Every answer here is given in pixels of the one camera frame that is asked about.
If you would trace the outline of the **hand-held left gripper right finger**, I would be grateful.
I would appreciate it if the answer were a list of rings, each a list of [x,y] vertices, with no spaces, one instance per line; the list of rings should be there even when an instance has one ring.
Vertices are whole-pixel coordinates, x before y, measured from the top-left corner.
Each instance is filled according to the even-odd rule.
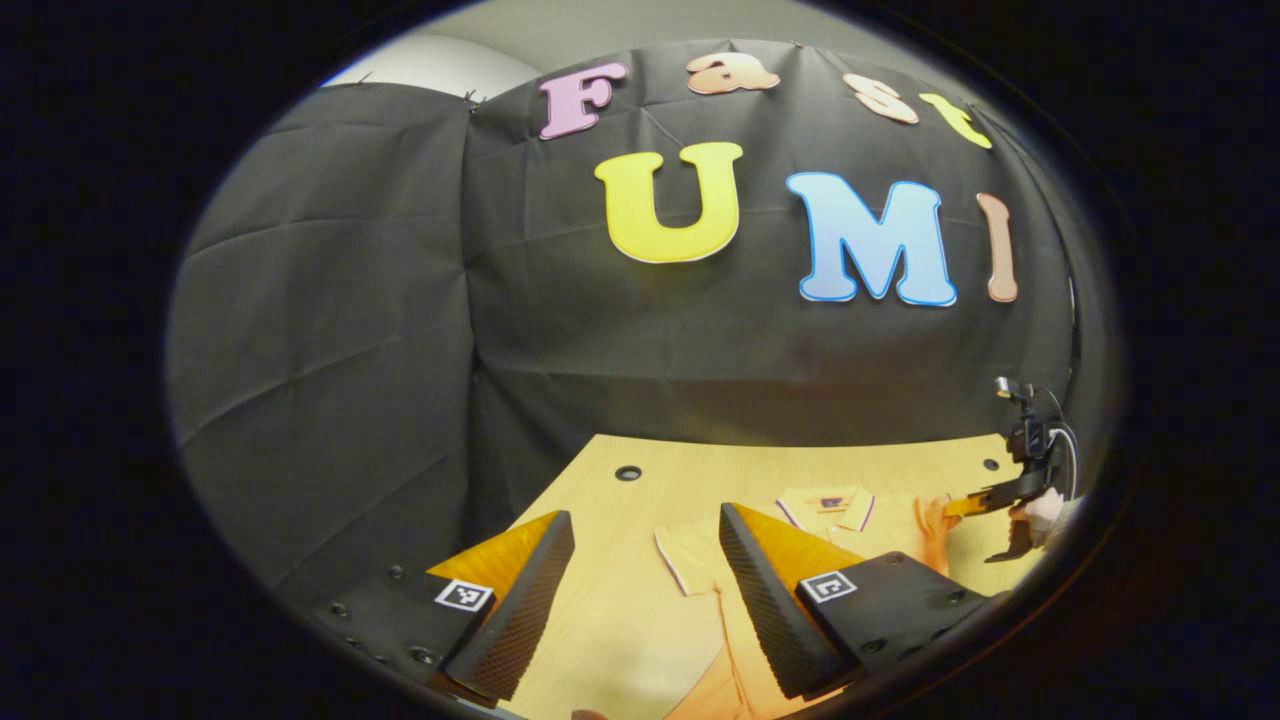
[[[788,698],[892,673],[993,603],[904,552],[863,559],[741,503],[719,506],[718,538]]]

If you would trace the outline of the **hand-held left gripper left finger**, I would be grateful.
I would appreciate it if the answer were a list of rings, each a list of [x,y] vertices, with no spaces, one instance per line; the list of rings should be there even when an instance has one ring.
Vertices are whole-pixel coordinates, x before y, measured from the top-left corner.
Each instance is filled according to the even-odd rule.
[[[548,512],[433,568],[366,577],[310,616],[407,683],[495,706],[515,697],[573,551],[571,514]]]

